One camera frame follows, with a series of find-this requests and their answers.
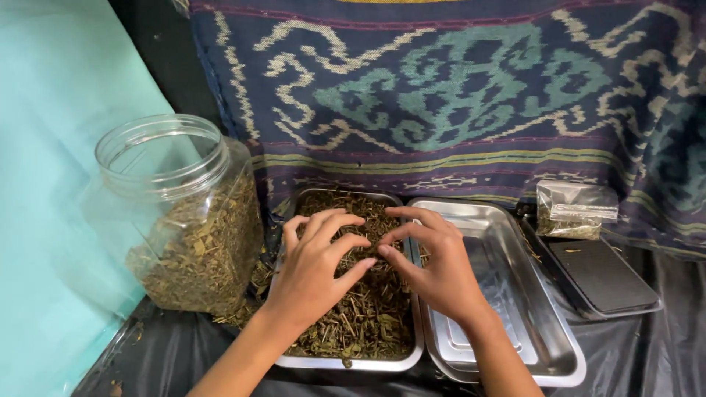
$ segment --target black plastic sheet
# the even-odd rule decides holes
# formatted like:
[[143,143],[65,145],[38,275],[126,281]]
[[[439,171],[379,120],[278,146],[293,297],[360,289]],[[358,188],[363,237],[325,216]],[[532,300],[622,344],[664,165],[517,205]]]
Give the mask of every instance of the black plastic sheet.
[[[584,382],[545,389],[548,396],[704,396],[706,263],[677,261],[636,248],[628,262],[664,301],[664,310],[609,321],[586,321],[563,294],[563,308],[587,360]],[[163,311],[145,300],[86,375],[73,397],[182,397],[234,337],[206,314]],[[273,367],[252,396],[475,396],[482,389],[440,379],[428,356],[401,374],[359,374]]]

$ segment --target jar opening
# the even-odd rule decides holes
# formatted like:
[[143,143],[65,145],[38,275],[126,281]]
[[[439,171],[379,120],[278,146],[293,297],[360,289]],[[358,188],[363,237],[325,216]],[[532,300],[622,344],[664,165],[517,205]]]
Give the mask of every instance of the jar opening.
[[229,156],[218,128],[187,114],[129,122],[96,145],[107,187],[135,199],[172,200],[217,183]]

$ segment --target finger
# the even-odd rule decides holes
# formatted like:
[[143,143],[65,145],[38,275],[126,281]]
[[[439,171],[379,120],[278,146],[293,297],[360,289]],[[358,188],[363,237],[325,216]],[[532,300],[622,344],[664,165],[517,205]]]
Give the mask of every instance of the finger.
[[378,252],[387,259],[388,263],[409,283],[413,290],[418,290],[424,284],[427,271],[408,261],[402,252],[389,245],[380,245]]
[[356,225],[360,226],[365,223],[365,219],[349,214],[349,213],[337,213],[333,214],[321,225],[321,227],[316,232],[316,239],[323,239],[327,243],[331,241],[333,236],[338,233],[338,230],[343,226]]
[[337,239],[331,247],[328,247],[327,251],[331,252],[332,256],[340,259],[348,253],[353,247],[370,247],[371,243],[367,238],[359,235],[354,235],[353,233],[346,233],[341,238]]
[[285,248],[288,256],[299,243],[299,238],[297,237],[297,228],[299,227],[299,225],[305,225],[308,221],[308,217],[297,215],[292,219],[288,220],[282,226],[282,241],[285,243]]
[[346,274],[337,278],[334,282],[334,288],[336,289],[337,294],[342,297],[377,261],[378,260],[375,258],[365,258],[354,264],[353,267],[346,272]]
[[383,238],[380,239],[379,244],[391,245],[393,242],[401,239],[406,239],[407,237],[412,237],[418,242],[431,247],[432,241],[436,239],[439,233],[432,230],[426,226],[418,225],[413,222],[407,222],[400,227],[396,227],[389,231]]
[[346,213],[345,208],[332,208],[313,214],[309,219],[309,223],[306,225],[306,230],[304,230],[304,235],[301,236],[301,239],[310,240],[330,216],[341,213]]
[[417,207],[387,207],[385,213],[389,216],[404,216],[410,219],[418,219],[422,225],[434,230],[446,229],[446,222],[437,212]]
[[451,229],[451,232],[456,236],[456,237],[461,237],[463,238],[463,233],[461,233],[460,230],[458,230],[458,227],[454,225],[453,223],[449,222],[448,220],[445,220],[446,225],[448,226],[449,229]]

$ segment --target hand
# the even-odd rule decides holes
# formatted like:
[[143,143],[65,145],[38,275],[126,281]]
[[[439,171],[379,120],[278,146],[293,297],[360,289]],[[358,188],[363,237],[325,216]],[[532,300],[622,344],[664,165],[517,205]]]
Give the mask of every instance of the hand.
[[[336,305],[376,262],[375,258],[363,259],[343,276],[333,278],[348,251],[371,245],[365,237],[352,233],[331,242],[342,226],[365,223],[365,219],[345,212],[341,208],[321,211],[311,218],[298,215],[283,227],[285,262],[261,310],[293,328],[297,336]],[[302,224],[306,224],[306,230],[299,241],[297,228]]]
[[[389,216],[417,219],[384,235],[378,252],[429,306],[458,323],[485,309],[485,300],[473,275],[463,245],[463,235],[451,222],[434,211],[415,207],[386,208]],[[430,253],[424,268],[415,266],[391,246],[395,240],[412,237]]]

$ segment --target jar rim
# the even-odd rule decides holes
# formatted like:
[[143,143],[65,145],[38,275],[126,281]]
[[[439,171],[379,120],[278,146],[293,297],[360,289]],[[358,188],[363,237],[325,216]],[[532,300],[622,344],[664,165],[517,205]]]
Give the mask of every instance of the jar rim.
[[[188,131],[175,132],[177,126]],[[120,158],[129,148],[134,148],[142,143],[151,141],[152,139],[162,138],[165,136],[202,136],[208,138],[215,143],[215,147],[202,157],[185,167],[166,172],[155,172],[144,175],[129,175],[123,172],[113,170],[112,163]],[[96,144],[94,156],[98,162],[100,172],[104,176],[106,184],[112,190],[119,190],[123,196],[157,196],[161,199],[174,199],[177,196],[188,196],[195,191],[201,191],[209,186],[212,186],[220,179],[221,174],[227,167],[227,149],[225,142],[219,129],[208,120],[193,116],[190,114],[158,114],[153,116],[141,117],[125,124],[122,124],[108,133],[106,133]],[[206,172],[202,177],[199,177],[188,184],[180,186],[160,187],[158,189],[144,189],[141,194],[136,192],[126,193],[125,189],[136,188],[138,186],[150,186],[164,184],[165,182],[174,181],[178,178],[183,178],[189,174],[197,173],[199,170],[216,164],[213,171]]]

